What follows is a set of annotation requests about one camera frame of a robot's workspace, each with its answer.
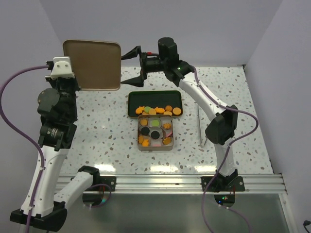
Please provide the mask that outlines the gold tin lid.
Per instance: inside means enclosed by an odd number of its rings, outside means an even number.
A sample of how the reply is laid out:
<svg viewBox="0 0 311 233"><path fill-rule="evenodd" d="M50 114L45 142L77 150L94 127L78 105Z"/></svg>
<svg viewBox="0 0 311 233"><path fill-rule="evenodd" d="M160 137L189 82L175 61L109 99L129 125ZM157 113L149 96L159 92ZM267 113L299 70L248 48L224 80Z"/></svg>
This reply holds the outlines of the gold tin lid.
<svg viewBox="0 0 311 233"><path fill-rule="evenodd" d="M66 40L63 52L82 91L116 91L121 86L121 47L117 42Z"/></svg>

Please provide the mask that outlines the orange round flower cookie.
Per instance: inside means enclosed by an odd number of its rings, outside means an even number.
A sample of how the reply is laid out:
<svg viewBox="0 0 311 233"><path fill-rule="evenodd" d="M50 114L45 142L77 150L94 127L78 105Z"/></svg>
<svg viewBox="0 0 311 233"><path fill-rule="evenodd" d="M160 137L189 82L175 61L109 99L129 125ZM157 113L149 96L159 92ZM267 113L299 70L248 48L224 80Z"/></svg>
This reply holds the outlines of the orange round flower cookie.
<svg viewBox="0 0 311 233"><path fill-rule="evenodd" d="M148 125L148 120L143 118L143 119L140 120L139 123L140 123L141 126L147 126Z"/></svg>

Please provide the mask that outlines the green macaron cookie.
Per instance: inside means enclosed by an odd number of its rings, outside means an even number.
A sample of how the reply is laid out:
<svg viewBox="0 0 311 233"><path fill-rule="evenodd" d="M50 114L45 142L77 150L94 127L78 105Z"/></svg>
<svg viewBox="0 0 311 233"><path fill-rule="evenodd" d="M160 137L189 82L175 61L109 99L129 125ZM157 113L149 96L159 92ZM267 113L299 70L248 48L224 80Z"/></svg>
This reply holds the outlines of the green macaron cookie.
<svg viewBox="0 0 311 233"><path fill-rule="evenodd" d="M151 121L151 126L152 127L159 127L160 126L160 121L155 119Z"/></svg>

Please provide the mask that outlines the black sandwich cookie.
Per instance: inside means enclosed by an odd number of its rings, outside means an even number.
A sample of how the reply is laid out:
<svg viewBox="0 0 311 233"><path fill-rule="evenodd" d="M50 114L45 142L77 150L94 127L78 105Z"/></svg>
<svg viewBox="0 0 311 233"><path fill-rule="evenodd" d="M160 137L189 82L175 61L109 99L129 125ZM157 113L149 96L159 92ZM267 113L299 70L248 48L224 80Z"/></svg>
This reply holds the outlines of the black sandwich cookie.
<svg viewBox="0 0 311 233"><path fill-rule="evenodd" d="M159 139L160 138L160 133L158 131L152 131L151 132L151 138L152 139Z"/></svg>
<svg viewBox="0 0 311 233"><path fill-rule="evenodd" d="M148 135L150 133L150 129L148 127L143 127L140 132L142 135Z"/></svg>

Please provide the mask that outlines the orange swirl star cookie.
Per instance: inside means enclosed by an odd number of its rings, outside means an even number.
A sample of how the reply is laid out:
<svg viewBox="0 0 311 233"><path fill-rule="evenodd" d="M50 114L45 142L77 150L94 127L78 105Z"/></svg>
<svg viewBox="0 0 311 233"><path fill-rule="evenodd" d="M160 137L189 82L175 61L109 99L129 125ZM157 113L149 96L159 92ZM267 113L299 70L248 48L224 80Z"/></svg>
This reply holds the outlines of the orange swirl star cookie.
<svg viewBox="0 0 311 233"><path fill-rule="evenodd" d="M171 137L165 137L162 142L163 142L163 145L168 146L172 143L172 138Z"/></svg>

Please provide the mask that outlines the metal tongs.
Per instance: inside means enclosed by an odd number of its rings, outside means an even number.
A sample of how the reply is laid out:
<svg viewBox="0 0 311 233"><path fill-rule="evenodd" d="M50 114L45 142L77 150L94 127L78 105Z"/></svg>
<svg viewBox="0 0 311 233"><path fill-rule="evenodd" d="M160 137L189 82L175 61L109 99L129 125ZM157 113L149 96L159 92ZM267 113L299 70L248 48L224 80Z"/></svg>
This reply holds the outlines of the metal tongs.
<svg viewBox="0 0 311 233"><path fill-rule="evenodd" d="M200 146L204 147L207 141L207 137L205 134L205 129L208 126L207 116L199 105L197 107L198 107L198 119L199 119Z"/></svg>

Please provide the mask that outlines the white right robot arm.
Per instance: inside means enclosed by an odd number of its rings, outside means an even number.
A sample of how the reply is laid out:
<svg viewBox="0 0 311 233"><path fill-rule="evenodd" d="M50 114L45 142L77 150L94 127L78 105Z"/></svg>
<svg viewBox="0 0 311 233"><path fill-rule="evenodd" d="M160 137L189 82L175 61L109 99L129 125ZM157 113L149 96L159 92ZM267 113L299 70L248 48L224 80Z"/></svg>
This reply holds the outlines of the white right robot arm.
<svg viewBox="0 0 311 233"><path fill-rule="evenodd" d="M230 143L233 141L238 120L238 109L235 105L227 106L198 78L196 69L180 59L177 44L170 37L158 40L158 53L142 52L140 46L121 57L128 60L139 57L140 75L123 81L136 87L143 87L148 73L163 72L165 77L185 91L202 108L210 120L205 134L214 144L217 168L211 184L221 190L228 190L238 176L233 162Z"/></svg>

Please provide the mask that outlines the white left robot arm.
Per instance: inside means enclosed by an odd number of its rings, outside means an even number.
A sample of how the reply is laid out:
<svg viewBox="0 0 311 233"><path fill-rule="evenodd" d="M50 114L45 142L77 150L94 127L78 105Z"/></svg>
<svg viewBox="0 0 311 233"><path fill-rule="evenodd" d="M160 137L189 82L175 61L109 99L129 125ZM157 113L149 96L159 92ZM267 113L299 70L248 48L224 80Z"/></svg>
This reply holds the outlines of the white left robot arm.
<svg viewBox="0 0 311 233"><path fill-rule="evenodd" d="M77 126L76 92L80 90L70 58L56 57L46 66L51 74L46 81L51 87L38 98L37 112L41 128L38 158L28 195L22 206L10 215L10 221L50 232L64 225L68 210L86 190L97 190L101 185L99 170L82 166L76 176L60 192L55 188L62 164L67 157Z"/></svg>

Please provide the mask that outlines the dark green tray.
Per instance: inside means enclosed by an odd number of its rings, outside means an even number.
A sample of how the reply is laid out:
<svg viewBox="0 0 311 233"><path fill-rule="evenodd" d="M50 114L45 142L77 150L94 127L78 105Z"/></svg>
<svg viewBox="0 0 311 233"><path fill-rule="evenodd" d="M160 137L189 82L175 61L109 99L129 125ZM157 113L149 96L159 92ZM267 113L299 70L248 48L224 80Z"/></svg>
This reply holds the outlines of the dark green tray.
<svg viewBox="0 0 311 233"><path fill-rule="evenodd" d="M133 91L128 95L127 113L130 118L137 118L138 114L136 111L139 107L165 109L167 106L181 110L179 115L173 115L173 117L179 117L183 114L182 97L179 91Z"/></svg>

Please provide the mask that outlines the green cookie under black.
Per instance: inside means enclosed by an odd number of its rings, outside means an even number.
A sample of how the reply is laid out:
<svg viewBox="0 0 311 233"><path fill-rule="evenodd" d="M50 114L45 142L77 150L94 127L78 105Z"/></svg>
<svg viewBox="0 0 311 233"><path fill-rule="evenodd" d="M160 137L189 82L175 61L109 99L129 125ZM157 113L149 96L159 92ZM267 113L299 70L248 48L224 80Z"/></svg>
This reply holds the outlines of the green cookie under black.
<svg viewBox="0 0 311 233"><path fill-rule="evenodd" d="M146 106L146 107L144 108L144 112L149 113L150 109L151 109L151 107Z"/></svg>

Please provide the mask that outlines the tan dotted round cookie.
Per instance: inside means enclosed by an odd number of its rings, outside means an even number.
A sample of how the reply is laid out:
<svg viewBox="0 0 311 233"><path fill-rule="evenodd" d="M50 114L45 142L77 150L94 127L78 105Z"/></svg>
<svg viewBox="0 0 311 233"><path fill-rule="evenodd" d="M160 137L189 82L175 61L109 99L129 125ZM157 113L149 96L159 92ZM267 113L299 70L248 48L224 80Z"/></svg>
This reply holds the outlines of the tan dotted round cookie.
<svg viewBox="0 0 311 233"><path fill-rule="evenodd" d="M157 112L156 112L156 110L155 110L154 108L151 108L151 109L148 111L148 114L150 114L150 115L156 115Z"/></svg>

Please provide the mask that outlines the orange flower shaped cookie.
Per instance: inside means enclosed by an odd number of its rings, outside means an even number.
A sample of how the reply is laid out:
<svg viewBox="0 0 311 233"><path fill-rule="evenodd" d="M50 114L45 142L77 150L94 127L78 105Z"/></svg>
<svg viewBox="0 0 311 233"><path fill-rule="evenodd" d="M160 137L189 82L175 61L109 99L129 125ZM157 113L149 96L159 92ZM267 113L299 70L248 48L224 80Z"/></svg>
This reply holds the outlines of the orange flower shaped cookie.
<svg viewBox="0 0 311 233"><path fill-rule="evenodd" d="M172 110L173 110L173 108L172 108L170 105L167 105L167 106L165 107L165 111L171 112Z"/></svg>

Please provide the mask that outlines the tan dotted cookie right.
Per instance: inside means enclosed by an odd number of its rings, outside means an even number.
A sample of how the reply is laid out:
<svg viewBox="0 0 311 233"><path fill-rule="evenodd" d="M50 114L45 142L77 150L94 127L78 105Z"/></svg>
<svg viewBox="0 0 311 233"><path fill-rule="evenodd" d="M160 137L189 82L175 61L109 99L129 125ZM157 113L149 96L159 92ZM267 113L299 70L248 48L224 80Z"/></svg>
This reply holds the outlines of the tan dotted cookie right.
<svg viewBox="0 0 311 233"><path fill-rule="evenodd" d="M181 115L182 111L181 111L180 108L175 107L175 108L173 108L172 113L173 113L175 116L179 116L179 115Z"/></svg>

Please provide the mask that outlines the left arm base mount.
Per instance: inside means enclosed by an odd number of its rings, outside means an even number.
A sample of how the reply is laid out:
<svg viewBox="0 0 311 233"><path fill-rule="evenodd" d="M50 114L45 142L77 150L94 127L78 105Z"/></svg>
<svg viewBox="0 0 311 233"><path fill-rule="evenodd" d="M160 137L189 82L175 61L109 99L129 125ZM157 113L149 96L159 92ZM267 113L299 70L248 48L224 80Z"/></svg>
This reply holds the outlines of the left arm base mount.
<svg viewBox="0 0 311 233"><path fill-rule="evenodd" d="M106 186L100 187L99 190L103 192L114 192L117 184L116 176L100 176L99 183L106 184Z"/></svg>

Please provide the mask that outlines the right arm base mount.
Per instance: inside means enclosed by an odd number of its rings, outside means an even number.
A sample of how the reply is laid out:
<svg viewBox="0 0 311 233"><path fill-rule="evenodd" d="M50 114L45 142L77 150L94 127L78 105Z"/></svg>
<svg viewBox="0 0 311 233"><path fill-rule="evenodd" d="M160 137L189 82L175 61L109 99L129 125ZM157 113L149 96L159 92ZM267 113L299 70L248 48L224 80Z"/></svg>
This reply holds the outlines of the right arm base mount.
<svg viewBox="0 0 311 233"><path fill-rule="evenodd" d="M208 186L207 192L243 192L245 191L244 181L242 176L237 176L232 181L226 181L220 177L216 177Z"/></svg>

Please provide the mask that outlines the aluminium front rail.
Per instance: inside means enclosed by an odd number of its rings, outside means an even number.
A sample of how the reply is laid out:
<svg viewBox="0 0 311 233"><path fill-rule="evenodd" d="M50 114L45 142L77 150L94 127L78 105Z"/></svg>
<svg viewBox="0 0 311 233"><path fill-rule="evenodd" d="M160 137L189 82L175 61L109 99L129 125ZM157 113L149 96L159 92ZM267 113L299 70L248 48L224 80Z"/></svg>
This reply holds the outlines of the aluminium front rail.
<svg viewBox="0 0 311 233"><path fill-rule="evenodd" d="M207 186L205 178L212 175L172 175L172 174L101 174L116 176L117 184L114 194L202 194ZM281 175L246 174L243 192L207 192L208 194L286 194L287 189Z"/></svg>

